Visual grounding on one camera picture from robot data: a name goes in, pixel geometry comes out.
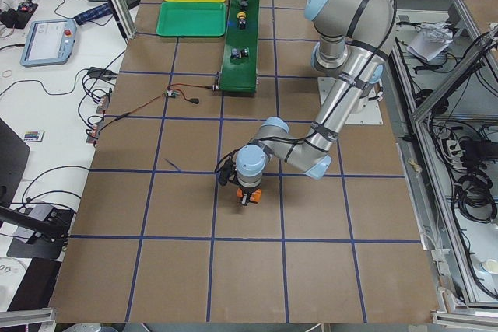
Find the blue tape grid line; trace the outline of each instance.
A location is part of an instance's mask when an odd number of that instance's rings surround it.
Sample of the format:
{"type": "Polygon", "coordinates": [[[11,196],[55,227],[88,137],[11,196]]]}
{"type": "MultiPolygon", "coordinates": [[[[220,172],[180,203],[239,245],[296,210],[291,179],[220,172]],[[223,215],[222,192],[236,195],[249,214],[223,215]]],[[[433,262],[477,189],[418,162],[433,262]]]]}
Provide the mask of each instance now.
{"type": "MultiPolygon", "coordinates": [[[[277,59],[277,42],[276,42],[276,28],[275,28],[275,0],[272,0],[272,33],[273,38],[273,66],[275,73],[275,108],[277,117],[280,117],[280,100],[279,100],[279,62],[277,59]]],[[[287,259],[286,259],[286,228],[285,228],[285,218],[283,210],[283,179],[282,179],[282,161],[279,160],[279,199],[280,199],[280,230],[282,233],[282,281],[283,281],[283,303],[284,312],[286,316],[286,323],[289,322],[289,292],[287,287],[287,259]]]]}
{"type": "Polygon", "coordinates": [[[353,232],[352,232],[351,214],[349,212],[349,200],[348,200],[348,193],[347,193],[346,185],[345,185],[345,175],[344,175],[344,167],[342,165],[341,144],[340,144],[340,142],[337,143],[337,153],[338,153],[339,169],[341,171],[342,192],[344,193],[345,212],[346,212],[346,215],[347,215],[347,218],[348,218],[349,235],[351,237],[352,260],[353,260],[353,263],[354,263],[354,266],[355,266],[356,283],[358,285],[359,304],[361,306],[361,313],[362,313],[362,317],[363,317],[363,322],[367,323],[368,322],[368,318],[366,316],[365,301],[363,299],[363,290],[361,288],[361,280],[359,278],[358,257],[356,255],[355,240],[354,240],[354,235],[353,235],[353,232]]]}
{"type": "MultiPolygon", "coordinates": [[[[177,58],[177,51],[178,51],[178,39],[175,43],[174,56],[173,56],[173,61],[171,63],[171,71],[172,72],[174,71],[174,64],[175,64],[175,61],[177,58]]],[[[170,81],[169,81],[168,85],[171,84],[172,78],[173,78],[173,76],[170,75],[170,81]]],[[[163,107],[163,116],[164,117],[166,116],[167,105],[168,105],[168,100],[165,100],[164,107],[163,107]]],[[[154,156],[154,164],[153,164],[153,169],[152,169],[151,176],[150,176],[149,192],[147,194],[146,208],[145,208],[145,211],[143,213],[142,228],[140,231],[141,236],[143,236],[145,234],[145,230],[146,230],[147,215],[149,213],[150,199],[152,197],[153,187],[154,187],[154,179],[156,176],[157,160],[159,159],[161,140],[163,138],[164,121],[165,121],[165,119],[163,118],[161,120],[160,132],[159,132],[159,136],[157,138],[156,154],[154,156]]],[[[135,294],[135,284],[136,284],[137,274],[139,272],[140,256],[142,254],[142,243],[143,243],[143,239],[139,239],[139,247],[137,249],[137,257],[135,260],[135,268],[133,271],[132,285],[130,287],[130,295],[128,297],[128,308],[126,309],[126,317],[125,317],[126,322],[128,322],[130,320],[130,313],[132,311],[133,295],[135,294]]]]}
{"type": "Polygon", "coordinates": [[[400,239],[319,239],[276,237],[214,237],[211,236],[158,236],[158,235],[85,235],[72,234],[71,239],[123,239],[123,240],[159,240],[159,241],[220,241],[246,243],[355,243],[355,244],[421,244],[420,240],[400,239]]]}
{"type": "MultiPolygon", "coordinates": [[[[225,103],[225,93],[222,92],[221,95],[221,106],[219,108],[219,129],[218,129],[218,154],[216,157],[216,161],[218,162],[221,155],[221,144],[223,137],[223,108],[225,103]]],[[[215,256],[215,236],[216,236],[216,212],[218,211],[218,192],[219,185],[217,181],[215,181],[215,193],[212,203],[212,223],[211,223],[211,244],[209,246],[209,274],[208,274],[208,295],[207,295],[207,305],[205,312],[205,321],[209,322],[211,320],[211,298],[212,298],[212,272],[213,272],[213,264],[214,264],[214,256],[215,256]]]]}

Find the power strip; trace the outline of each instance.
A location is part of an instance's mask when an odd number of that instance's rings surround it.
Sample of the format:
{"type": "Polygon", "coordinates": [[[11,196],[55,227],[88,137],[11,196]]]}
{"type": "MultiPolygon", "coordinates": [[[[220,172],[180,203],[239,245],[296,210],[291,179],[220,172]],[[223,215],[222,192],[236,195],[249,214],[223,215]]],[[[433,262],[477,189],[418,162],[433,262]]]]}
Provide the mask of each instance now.
{"type": "Polygon", "coordinates": [[[447,151],[447,156],[451,159],[450,163],[453,165],[453,167],[455,169],[465,171],[466,168],[464,167],[462,161],[464,153],[461,150],[460,143],[454,139],[446,139],[444,145],[447,151]]]}

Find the orange object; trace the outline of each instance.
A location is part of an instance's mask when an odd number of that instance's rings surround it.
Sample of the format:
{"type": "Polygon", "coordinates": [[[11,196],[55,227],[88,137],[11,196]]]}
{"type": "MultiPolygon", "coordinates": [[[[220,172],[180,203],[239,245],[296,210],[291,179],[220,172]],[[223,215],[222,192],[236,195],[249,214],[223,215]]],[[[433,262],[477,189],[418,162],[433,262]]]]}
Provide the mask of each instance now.
{"type": "MultiPolygon", "coordinates": [[[[251,196],[249,197],[249,201],[250,202],[254,202],[255,204],[257,204],[260,200],[261,200],[261,194],[263,193],[263,191],[260,189],[258,190],[255,190],[251,196]]],[[[237,197],[238,198],[243,198],[244,197],[244,193],[242,192],[242,190],[239,188],[237,190],[237,197]]]]}
{"type": "Polygon", "coordinates": [[[261,189],[259,190],[255,190],[252,194],[251,194],[251,197],[249,198],[249,201],[250,202],[254,202],[255,204],[257,204],[259,202],[259,200],[261,199],[261,194],[263,193],[263,191],[261,189]]]}

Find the metal base plate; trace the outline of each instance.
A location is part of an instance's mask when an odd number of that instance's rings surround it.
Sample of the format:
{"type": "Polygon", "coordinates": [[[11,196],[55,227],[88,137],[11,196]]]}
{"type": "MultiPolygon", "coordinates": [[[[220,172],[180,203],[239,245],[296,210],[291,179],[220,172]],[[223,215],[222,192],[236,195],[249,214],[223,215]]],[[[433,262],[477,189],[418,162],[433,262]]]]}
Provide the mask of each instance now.
{"type": "MultiPolygon", "coordinates": [[[[335,79],[332,77],[318,78],[318,90],[320,91],[320,102],[322,104],[334,83],[335,79]]],[[[369,97],[374,97],[375,95],[375,90],[372,89],[369,97]]],[[[350,114],[345,124],[383,124],[379,102],[376,100],[368,101],[361,112],[350,114]]]]}

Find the wire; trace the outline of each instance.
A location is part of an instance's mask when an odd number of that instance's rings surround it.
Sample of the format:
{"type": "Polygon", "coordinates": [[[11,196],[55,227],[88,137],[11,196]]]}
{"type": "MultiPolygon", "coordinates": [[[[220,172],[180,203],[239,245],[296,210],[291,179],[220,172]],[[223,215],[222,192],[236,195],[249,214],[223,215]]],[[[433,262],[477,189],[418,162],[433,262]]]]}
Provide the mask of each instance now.
{"type": "Polygon", "coordinates": [[[26,240],[26,237],[22,237],[22,236],[14,236],[14,235],[7,235],[6,233],[1,233],[0,232],[0,236],[5,236],[5,237],[11,237],[13,239],[22,239],[22,240],[26,240]]]}
{"type": "Polygon", "coordinates": [[[86,170],[86,171],[89,171],[89,168],[88,167],[84,167],[84,166],[79,166],[79,165],[66,165],[66,166],[57,166],[57,167],[53,167],[52,169],[48,169],[48,170],[45,170],[44,172],[42,172],[40,175],[38,175],[36,178],[34,178],[33,180],[31,180],[30,184],[28,184],[28,187],[26,187],[26,189],[24,190],[23,192],[23,196],[21,197],[21,202],[23,203],[27,203],[27,192],[28,190],[33,186],[33,184],[35,184],[37,182],[37,180],[39,180],[43,175],[46,175],[48,173],[51,173],[52,171],[55,171],[55,170],[60,170],[60,169],[83,169],[83,170],[86,170]]]}
{"type": "Polygon", "coordinates": [[[106,26],[113,18],[114,18],[113,16],[109,16],[109,18],[105,23],[98,23],[97,21],[90,21],[90,22],[98,26],[106,26]]]}
{"type": "MultiPolygon", "coordinates": [[[[126,52],[126,50],[122,51],[122,52],[121,52],[120,54],[118,54],[115,58],[113,58],[113,59],[110,61],[110,63],[109,63],[109,64],[107,64],[107,66],[106,66],[105,68],[103,68],[103,69],[100,71],[100,74],[99,74],[97,77],[93,78],[93,79],[95,79],[95,80],[93,81],[93,84],[91,85],[91,87],[89,88],[89,90],[92,90],[92,89],[93,89],[93,87],[96,85],[96,83],[97,83],[99,80],[100,80],[100,81],[104,81],[104,82],[106,82],[107,84],[110,84],[110,85],[112,85],[112,86],[114,85],[114,84],[112,84],[112,83],[110,83],[110,82],[106,81],[105,79],[102,79],[102,77],[103,77],[103,75],[104,75],[104,72],[105,72],[107,69],[109,69],[109,67],[110,67],[113,63],[115,63],[115,61],[116,61],[117,59],[119,59],[119,58],[120,58],[120,57],[121,57],[121,56],[122,56],[125,52],[126,52]]],[[[88,123],[88,121],[87,121],[87,120],[85,120],[85,118],[83,118],[83,115],[81,114],[81,107],[82,107],[82,104],[83,104],[83,102],[85,101],[85,98],[86,98],[86,97],[88,97],[88,95],[87,95],[87,93],[85,92],[85,95],[84,95],[84,96],[83,96],[83,98],[79,101],[78,106],[76,107],[76,110],[77,110],[77,112],[78,112],[78,116],[79,116],[79,118],[81,118],[81,120],[83,121],[83,123],[86,125],[87,129],[92,129],[92,124],[89,124],[89,123],[88,123]]]]}
{"type": "Polygon", "coordinates": [[[76,79],[78,78],[78,74],[81,73],[81,72],[83,72],[83,71],[85,71],[85,70],[88,70],[88,69],[82,69],[82,70],[80,70],[79,72],[76,73],[75,79],[74,79],[74,82],[73,82],[73,85],[72,85],[72,88],[68,92],[66,92],[66,93],[50,93],[47,90],[47,88],[45,87],[45,85],[42,83],[42,81],[39,81],[38,79],[20,79],[19,81],[13,82],[9,87],[7,87],[3,91],[1,91],[0,92],[0,96],[2,96],[4,93],[6,93],[7,91],[9,91],[13,86],[17,85],[18,83],[24,83],[24,82],[36,82],[36,83],[40,83],[41,88],[49,96],[64,96],[64,95],[69,95],[70,93],[73,93],[75,91],[75,89],[76,89],[76,79]]]}
{"type": "Polygon", "coordinates": [[[57,15],[57,16],[60,16],[62,18],[65,18],[65,19],[71,19],[72,17],[67,17],[67,16],[64,16],[62,15],[61,13],[58,12],[58,10],[65,4],[65,0],[62,0],[62,3],[59,4],[57,7],[55,7],[54,9],[54,13],[57,15]]]}
{"type": "Polygon", "coordinates": [[[147,107],[149,104],[153,103],[154,101],[160,99],[161,97],[165,97],[167,99],[167,95],[166,93],[161,93],[160,95],[154,97],[153,99],[149,100],[147,103],[144,103],[142,104],[140,107],[136,107],[134,110],[130,110],[129,112],[126,112],[126,113],[123,113],[117,117],[115,117],[111,122],[109,122],[108,124],[105,124],[100,130],[99,130],[99,134],[100,135],[100,132],[106,128],[107,126],[109,126],[110,124],[113,124],[114,122],[117,122],[119,120],[122,120],[123,118],[126,118],[128,116],[130,116],[131,114],[135,113],[136,111],[138,110],[141,110],[142,108],[144,107],[147,107]]]}
{"type": "Polygon", "coordinates": [[[3,46],[3,47],[0,47],[0,51],[2,50],[6,50],[7,48],[11,48],[11,47],[24,47],[25,44],[24,43],[19,43],[19,44],[9,44],[8,46],[3,46]]]}
{"type": "Polygon", "coordinates": [[[481,279],[479,279],[479,277],[477,276],[477,274],[475,273],[475,269],[474,269],[474,264],[472,263],[472,258],[471,258],[471,255],[473,254],[471,251],[470,251],[470,241],[468,240],[467,238],[467,241],[468,241],[468,246],[465,244],[465,240],[464,238],[466,237],[465,234],[463,233],[464,230],[460,227],[460,222],[458,221],[458,217],[456,215],[456,210],[454,209],[454,202],[452,201],[451,203],[451,212],[452,212],[452,215],[453,215],[453,220],[454,220],[454,224],[456,225],[457,227],[457,231],[458,231],[458,235],[460,236],[460,241],[464,247],[464,252],[465,252],[465,259],[467,261],[467,265],[468,265],[468,269],[470,270],[471,272],[471,275],[472,275],[472,278],[474,279],[474,283],[477,285],[477,287],[479,289],[481,289],[481,291],[483,291],[485,294],[487,294],[489,297],[491,298],[494,298],[494,299],[498,299],[498,292],[496,291],[496,289],[494,289],[494,292],[493,291],[490,291],[482,282],[481,282],[481,279]]]}
{"type": "Polygon", "coordinates": [[[47,201],[37,201],[37,202],[11,202],[11,205],[21,205],[18,208],[16,208],[16,211],[21,210],[22,208],[28,208],[27,205],[29,204],[40,204],[40,205],[53,205],[53,206],[60,206],[61,208],[66,208],[68,210],[73,211],[75,214],[77,211],[74,208],[71,208],[70,206],[66,204],[59,204],[58,202],[47,202],[47,201]]]}

